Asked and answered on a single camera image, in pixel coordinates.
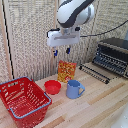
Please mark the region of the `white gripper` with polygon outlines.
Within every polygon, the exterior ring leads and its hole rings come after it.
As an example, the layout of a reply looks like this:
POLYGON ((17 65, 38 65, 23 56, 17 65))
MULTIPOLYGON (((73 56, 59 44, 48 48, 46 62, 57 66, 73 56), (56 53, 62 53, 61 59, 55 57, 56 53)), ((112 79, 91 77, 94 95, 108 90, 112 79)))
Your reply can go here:
MULTIPOLYGON (((50 47, 57 47, 62 45, 72 45, 78 43, 80 40, 80 30, 74 28, 68 29, 51 29, 47 32, 47 45, 50 47)), ((71 47, 66 49, 66 53, 70 54, 71 47)), ((53 55, 58 55, 58 50, 53 48, 53 55)))

